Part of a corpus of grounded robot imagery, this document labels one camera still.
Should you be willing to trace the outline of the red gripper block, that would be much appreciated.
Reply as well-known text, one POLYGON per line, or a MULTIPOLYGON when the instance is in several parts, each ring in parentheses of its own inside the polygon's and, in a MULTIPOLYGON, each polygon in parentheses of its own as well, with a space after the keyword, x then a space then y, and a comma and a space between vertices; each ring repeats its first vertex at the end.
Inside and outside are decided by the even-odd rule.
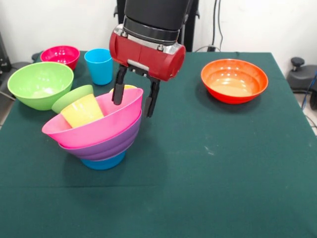
POLYGON ((160 80, 168 81, 174 78, 181 69, 186 54, 185 47, 178 43, 169 48, 172 53, 142 45, 115 32, 111 34, 110 54, 117 63, 120 63, 112 92, 112 101, 115 105, 122 103, 126 66, 135 66, 152 77, 150 94, 145 100, 145 116, 152 117, 159 94, 160 80))

